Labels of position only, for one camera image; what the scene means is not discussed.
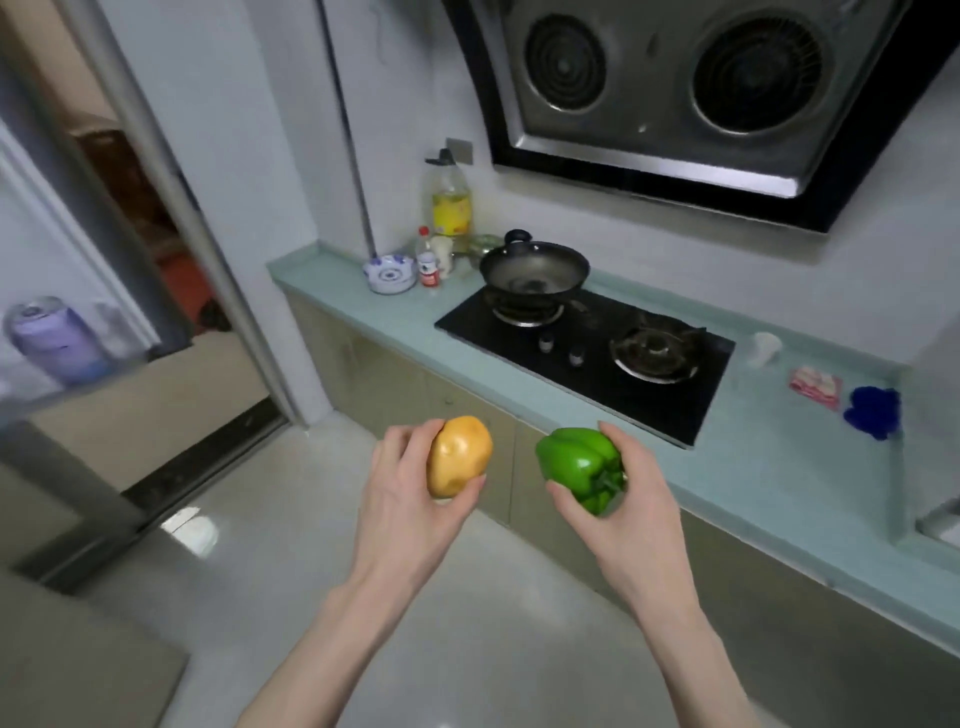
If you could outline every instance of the black wok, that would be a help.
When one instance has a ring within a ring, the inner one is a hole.
[[[496,300],[525,309],[556,307],[590,275],[590,264],[572,248],[534,242],[527,231],[510,231],[502,248],[480,261],[480,273]]]

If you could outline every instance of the blue cloth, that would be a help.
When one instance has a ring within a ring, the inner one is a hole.
[[[843,419],[875,440],[887,440],[900,429],[900,392],[896,389],[859,387],[851,393],[850,404]]]

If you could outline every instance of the kitchen counter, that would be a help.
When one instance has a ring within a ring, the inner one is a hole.
[[[902,533],[900,442],[878,443],[787,387],[793,369],[810,365],[840,376],[846,399],[858,386],[890,386],[895,365],[594,272],[594,293],[737,343],[696,448],[684,450],[435,329],[483,285],[465,261],[440,289],[393,297],[372,293],[357,262],[319,246],[270,270],[282,287],[534,427],[617,423],[653,450],[684,509],[960,654],[960,575],[936,565],[952,555]],[[786,349],[755,371],[744,362],[758,330]]]

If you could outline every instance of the forearm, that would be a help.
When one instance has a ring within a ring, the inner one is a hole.
[[[759,728],[727,650],[702,612],[640,625],[681,728]]]
[[[406,599],[371,580],[338,587],[297,646],[240,716],[237,728],[333,726]]]

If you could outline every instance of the gas stove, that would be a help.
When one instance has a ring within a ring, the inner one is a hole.
[[[667,442],[692,449],[735,344],[580,290],[553,310],[497,306],[490,289],[436,327]]]

